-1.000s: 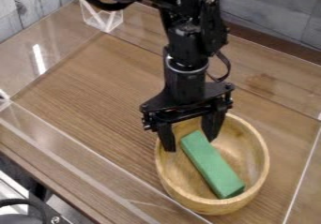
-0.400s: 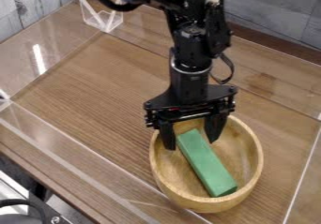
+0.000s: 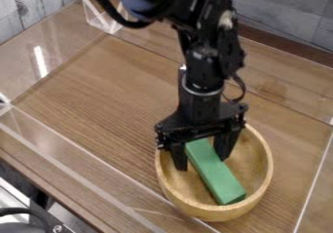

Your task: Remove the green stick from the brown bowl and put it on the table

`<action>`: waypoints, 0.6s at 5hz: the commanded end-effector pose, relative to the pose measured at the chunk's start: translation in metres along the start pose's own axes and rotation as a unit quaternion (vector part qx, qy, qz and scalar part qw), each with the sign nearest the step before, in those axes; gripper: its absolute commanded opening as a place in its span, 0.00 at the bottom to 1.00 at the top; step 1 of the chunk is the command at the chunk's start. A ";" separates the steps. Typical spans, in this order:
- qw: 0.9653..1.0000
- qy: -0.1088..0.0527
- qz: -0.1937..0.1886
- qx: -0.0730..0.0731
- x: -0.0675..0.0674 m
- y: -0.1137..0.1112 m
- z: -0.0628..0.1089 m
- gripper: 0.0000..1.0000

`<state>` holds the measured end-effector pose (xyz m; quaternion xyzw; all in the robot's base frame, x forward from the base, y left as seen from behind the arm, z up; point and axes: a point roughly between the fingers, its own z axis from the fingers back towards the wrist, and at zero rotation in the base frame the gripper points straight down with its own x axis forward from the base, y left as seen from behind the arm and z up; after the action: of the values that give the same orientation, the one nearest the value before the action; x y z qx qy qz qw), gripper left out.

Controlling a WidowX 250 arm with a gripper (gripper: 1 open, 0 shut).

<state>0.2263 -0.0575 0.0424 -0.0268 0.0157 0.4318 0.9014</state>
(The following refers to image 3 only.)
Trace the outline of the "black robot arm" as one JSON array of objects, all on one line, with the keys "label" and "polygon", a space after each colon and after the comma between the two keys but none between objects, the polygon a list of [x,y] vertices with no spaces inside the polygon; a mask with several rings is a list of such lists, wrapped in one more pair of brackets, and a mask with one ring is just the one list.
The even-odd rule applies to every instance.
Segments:
[{"label": "black robot arm", "polygon": [[237,71],[247,53],[239,37],[233,0],[120,0],[135,17],[126,19],[111,0],[96,0],[110,17],[132,29],[166,20],[178,31],[186,64],[179,68],[179,106],[155,126],[156,144],[188,168],[187,144],[212,137],[221,160],[233,151],[249,106],[224,95],[225,81],[244,85]]}]

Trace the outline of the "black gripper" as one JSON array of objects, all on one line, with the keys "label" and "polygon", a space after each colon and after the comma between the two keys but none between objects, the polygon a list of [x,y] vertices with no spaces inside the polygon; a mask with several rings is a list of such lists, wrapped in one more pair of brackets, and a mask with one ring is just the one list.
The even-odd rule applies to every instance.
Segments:
[{"label": "black gripper", "polygon": [[213,148],[221,161],[235,149],[245,127],[249,106],[239,100],[221,101],[221,91],[197,93],[180,78],[176,111],[155,125],[156,145],[171,150],[179,171],[188,169],[186,143],[213,136]]}]

